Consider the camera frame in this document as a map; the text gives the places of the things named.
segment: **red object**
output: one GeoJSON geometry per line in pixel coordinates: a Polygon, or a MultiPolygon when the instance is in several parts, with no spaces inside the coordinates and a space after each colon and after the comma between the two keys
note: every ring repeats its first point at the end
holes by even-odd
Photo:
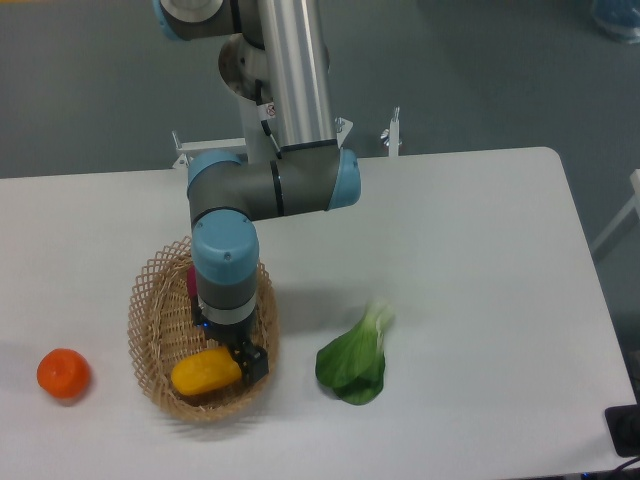
{"type": "Polygon", "coordinates": [[[187,294],[189,298],[193,298],[198,295],[198,287],[196,286],[196,267],[191,265],[187,270],[187,294]]]}
{"type": "Polygon", "coordinates": [[[38,365],[38,384],[52,397],[75,398],[89,385],[91,370],[85,358],[75,350],[57,348],[38,365]]]}

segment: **green leafy vegetable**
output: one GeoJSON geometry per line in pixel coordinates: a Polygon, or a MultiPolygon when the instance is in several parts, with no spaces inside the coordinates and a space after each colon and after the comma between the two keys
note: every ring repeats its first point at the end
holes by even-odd
{"type": "Polygon", "coordinates": [[[318,352],[316,378],[352,405],[373,400],[384,387],[383,335],[394,314],[386,302],[367,305],[362,319],[318,352]]]}

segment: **gray floor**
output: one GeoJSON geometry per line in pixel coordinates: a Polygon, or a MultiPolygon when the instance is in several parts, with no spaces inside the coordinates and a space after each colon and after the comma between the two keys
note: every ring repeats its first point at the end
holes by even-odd
{"type": "MultiPolygon", "coordinates": [[[[167,168],[184,141],[240,136],[216,78],[223,39],[165,40],[148,1],[0,5],[0,177],[167,168]]],[[[400,105],[404,153],[545,145],[593,240],[640,168],[640,46],[587,0],[322,0],[334,113],[360,156],[400,105]]],[[[540,185],[540,195],[544,195],[540,185]]],[[[640,349],[640,232],[599,266],[625,350],[640,349]]]]}

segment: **metal bracket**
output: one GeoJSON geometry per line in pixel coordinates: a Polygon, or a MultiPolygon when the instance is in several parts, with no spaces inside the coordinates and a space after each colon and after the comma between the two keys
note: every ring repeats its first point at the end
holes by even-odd
{"type": "Polygon", "coordinates": [[[342,117],[336,118],[336,138],[338,140],[338,148],[342,148],[342,144],[347,138],[347,135],[351,132],[352,128],[353,122],[342,117]]]}
{"type": "Polygon", "coordinates": [[[633,197],[589,245],[595,263],[606,257],[640,220],[640,170],[631,174],[631,184],[635,191],[633,197]]]}
{"type": "Polygon", "coordinates": [[[393,109],[389,128],[383,130],[380,140],[382,145],[389,149],[390,157],[400,155],[400,146],[402,145],[402,137],[400,137],[400,107],[393,109]]]}
{"type": "Polygon", "coordinates": [[[182,143],[178,138],[178,132],[171,132],[176,147],[178,159],[173,163],[173,168],[188,168],[189,164],[199,153],[214,149],[224,149],[235,155],[247,153],[247,144],[244,138],[230,138],[226,140],[210,140],[207,142],[182,143]]]}

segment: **robotic arm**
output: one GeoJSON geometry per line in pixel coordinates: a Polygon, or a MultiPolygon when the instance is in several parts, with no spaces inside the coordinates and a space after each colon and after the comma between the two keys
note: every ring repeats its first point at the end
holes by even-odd
{"type": "Polygon", "coordinates": [[[250,340],[259,255],[252,222],[360,197],[357,158],[336,141],[317,0],[154,0],[154,9],[171,38],[231,35],[218,66],[240,104],[248,161],[213,150],[189,166],[192,310],[255,383],[268,364],[250,340]]]}

